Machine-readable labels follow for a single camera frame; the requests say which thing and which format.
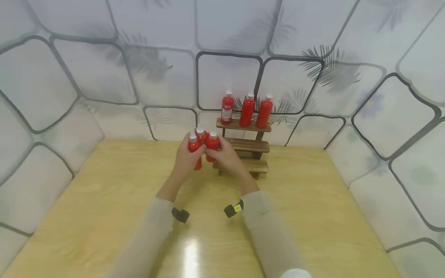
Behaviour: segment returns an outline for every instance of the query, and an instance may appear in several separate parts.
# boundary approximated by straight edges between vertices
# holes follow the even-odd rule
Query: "shelf step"
[[[270,151],[267,141],[257,141],[249,139],[226,138],[235,151],[268,153]]]
[[[267,173],[267,162],[264,160],[242,159],[242,161],[247,166],[249,172]],[[218,163],[218,161],[213,162],[213,168],[224,170],[224,168]]]
[[[251,124],[246,127],[242,127],[239,125],[239,119],[232,119],[232,121],[228,125],[223,125],[221,123],[221,118],[216,119],[216,127],[220,129],[238,129],[238,130],[247,130],[247,131],[260,131],[260,132],[271,132],[271,125],[267,125],[264,129],[259,129],[255,126],[256,121],[251,121]]]

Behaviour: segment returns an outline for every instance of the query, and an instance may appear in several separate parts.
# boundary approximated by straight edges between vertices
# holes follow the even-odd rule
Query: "bottle label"
[[[221,118],[223,118],[226,121],[230,120],[232,118],[232,111],[233,109],[230,110],[223,109],[221,112]]]

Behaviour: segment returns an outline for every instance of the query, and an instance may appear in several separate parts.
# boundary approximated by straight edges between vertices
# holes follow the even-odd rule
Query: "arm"
[[[130,245],[119,255],[108,278],[146,278],[156,256],[173,228],[171,210],[187,175],[193,170],[206,148],[194,153],[188,150],[188,134],[176,153],[176,162],[170,176],[153,198],[141,225]]]
[[[294,242],[273,211],[268,198],[259,190],[256,181],[230,143],[223,137],[219,139],[222,150],[217,152],[208,149],[206,153],[218,160],[225,169],[241,181],[244,220],[251,233],[266,277],[309,278],[309,273],[303,270],[303,264]]]

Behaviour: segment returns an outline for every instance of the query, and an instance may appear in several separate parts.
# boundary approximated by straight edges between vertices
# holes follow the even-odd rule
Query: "black wrist band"
[[[173,207],[171,209],[171,214],[173,215],[176,220],[179,222],[185,223],[187,222],[187,219],[189,219],[190,213],[186,210],[179,211],[177,208]]]
[[[243,209],[244,209],[244,202],[242,200],[239,200],[239,203],[236,205],[226,206],[226,208],[224,209],[224,213],[228,218],[231,218],[232,216],[234,216]]]

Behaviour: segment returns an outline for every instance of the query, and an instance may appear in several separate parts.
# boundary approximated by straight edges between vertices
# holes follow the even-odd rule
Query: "wall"
[[[0,274],[104,135],[213,129],[232,89],[273,93],[264,139],[325,148],[403,276],[439,277],[444,5],[4,0]]]

